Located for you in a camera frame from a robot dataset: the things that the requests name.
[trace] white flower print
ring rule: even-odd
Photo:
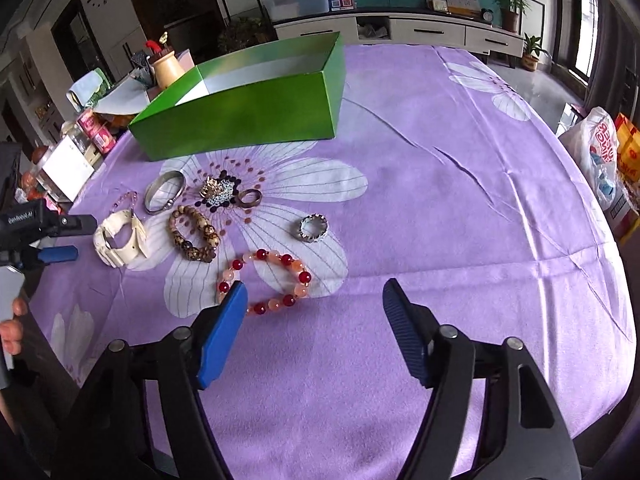
[[[145,223],[151,257],[138,257],[128,269],[149,270],[169,256],[174,258],[164,282],[164,300],[167,309],[177,317],[192,316],[216,304],[215,284],[222,271],[246,250],[256,251],[259,248],[289,253],[304,261],[314,276],[309,296],[318,298],[333,294],[344,282],[348,271],[347,257],[340,241],[331,227],[327,235],[316,243],[298,240],[294,236],[296,223],[308,212],[283,205],[280,201],[344,202],[361,196],[368,183],[359,170],[339,160],[300,157],[315,145],[316,141],[281,142],[167,160],[160,173],[180,170],[188,180],[189,187],[176,205],[200,203],[199,191],[206,177],[217,178],[223,170],[240,179],[239,189],[259,189],[262,201],[250,210],[232,205],[209,210],[204,204],[199,205],[200,211],[206,214],[222,239],[218,256],[210,264],[190,262],[175,249],[167,229],[169,211],[151,217]],[[201,160],[207,161],[204,167]],[[174,185],[167,183],[166,188],[161,189],[158,202],[174,194],[171,189]],[[183,233],[187,232],[185,228],[191,228],[191,235],[194,235],[189,219],[180,217],[179,221],[178,227]],[[239,251],[233,247],[228,236],[230,230],[241,232],[246,248]],[[261,262],[255,269],[271,288],[281,294],[287,293],[293,284],[291,273],[282,266]]]
[[[498,110],[517,121],[529,121],[531,112],[529,106],[500,76],[485,64],[472,61],[471,65],[477,70],[457,63],[445,63],[446,67],[458,74],[449,79],[466,88],[494,94],[492,101]]]
[[[51,348],[58,360],[69,372],[72,379],[82,386],[96,359],[84,359],[89,343],[94,337],[94,318],[89,312],[83,312],[77,305],[65,329],[65,320],[60,313],[53,319],[51,329]]]

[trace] white plastic bag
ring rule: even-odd
[[[618,136],[610,115],[594,108],[589,116],[560,136],[560,142],[587,179],[603,211],[616,197]]]

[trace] flower pot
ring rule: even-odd
[[[538,69],[539,61],[540,60],[532,54],[524,54],[522,56],[522,66],[525,70],[529,70],[529,72],[535,72]]]
[[[509,32],[518,33],[518,19],[520,15],[517,12],[513,12],[512,10],[501,9],[502,10],[502,28],[504,30],[508,30]]]

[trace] white watch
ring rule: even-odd
[[[113,247],[113,237],[126,225],[131,224],[131,238],[122,248]],[[148,258],[146,232],[142,222],[131,209],[117,211],[98,225],[94,233],[94,248],[100,259],[111,267],[130,264],[142,253]]]

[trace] finger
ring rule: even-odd
[[[22,323],[15,319],[0,323],[0,338],[7,341],[22,339]]]
[[[2,341],[2,348],[11,355],[18,355],[22,351],[22,345],[18,341]]]
[[[24,316],[29,309],[29,307],[27,306],[27,302],[22,298],[15,298],[12,307],[14,308],[14,314],[16,316]]]

